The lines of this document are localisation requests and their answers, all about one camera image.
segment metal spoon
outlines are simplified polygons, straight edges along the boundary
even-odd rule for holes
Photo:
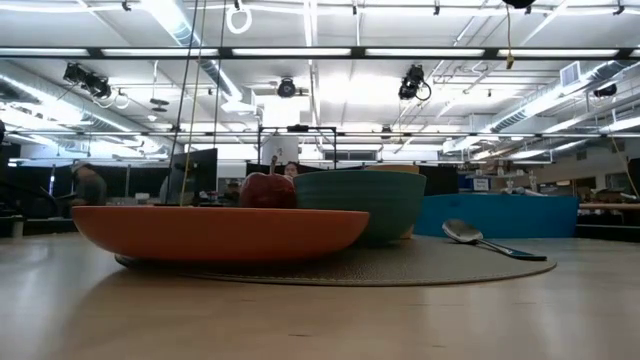
[[[508,248],[506,246],[494,244],[492,242],[486,241],[483,238],[480,230],[474,228],[473,226],[465,223],[462,220],[452,219],[447,220],[442,224],[442,230],[453,240],[468,245],[477,245],[483,244],[486,245],[499,253],[508,256],[510,258],[518,259],[518,260],[529,260],[529,261],[546,261],[547,257],[543,255],[534,255],[528,252],[515,250]]]

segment apple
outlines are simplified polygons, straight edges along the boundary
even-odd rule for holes
[[[249,208],[293,209],[296,193],[293,182],[275,174],[277,156],[271,158],[269,175],[252,173],[244,180],[240,189],[240,206]]]

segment teal bowl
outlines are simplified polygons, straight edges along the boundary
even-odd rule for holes
[[[321,171],[293,179],[298,208],[369,213],[361,245],[396,242],[420,215],[423,175],[397,171]]]

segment blue bin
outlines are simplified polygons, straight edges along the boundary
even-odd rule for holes
[[[578,198],[502,194],[425,196],[414,234],[446,236],[442,223],[460,219],[482,231],[485,238],[572,237]]]

